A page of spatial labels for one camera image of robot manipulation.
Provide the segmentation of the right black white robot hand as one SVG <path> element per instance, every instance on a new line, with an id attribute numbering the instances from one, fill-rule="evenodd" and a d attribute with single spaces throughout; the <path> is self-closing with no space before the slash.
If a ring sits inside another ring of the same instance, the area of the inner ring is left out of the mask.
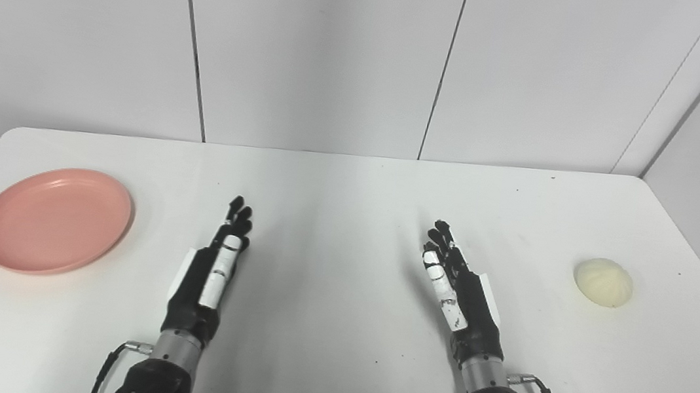
<path id="1" fill-rule="evenodd" d="M 450 349 L 458 365 L 477 358 L 504 360 L 481 277 L 468 267 L 449 223 L 435 221 L 423 247 L 423 266 L 451 331 Z"/>

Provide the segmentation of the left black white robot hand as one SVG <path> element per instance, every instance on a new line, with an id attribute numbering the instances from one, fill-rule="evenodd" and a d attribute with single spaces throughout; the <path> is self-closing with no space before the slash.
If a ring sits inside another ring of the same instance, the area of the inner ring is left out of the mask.
<path id="1" fill-rule="evenodd" d="M 192 335 L 203 346 L 209 345 L 220 326 L 219 306 L 236 270 L 238 256 L 251 240 L 253 210 L 244 197 L 229 203 L 223 224 L 209 246 L 195 251 L 180 285 L 167 302 L 160 330 Z"/>

